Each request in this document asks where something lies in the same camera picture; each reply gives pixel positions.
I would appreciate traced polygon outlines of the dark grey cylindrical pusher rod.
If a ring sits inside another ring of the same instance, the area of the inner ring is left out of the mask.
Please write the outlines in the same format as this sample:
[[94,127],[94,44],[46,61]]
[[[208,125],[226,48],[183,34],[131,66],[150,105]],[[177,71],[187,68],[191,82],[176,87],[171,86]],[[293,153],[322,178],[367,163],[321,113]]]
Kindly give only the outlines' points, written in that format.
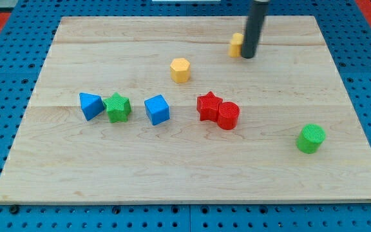
[[243,58],[251,59],[256,54],[268,6],[269,0],[251,1],[251,8],[247,16],[241,50],[241,56]]

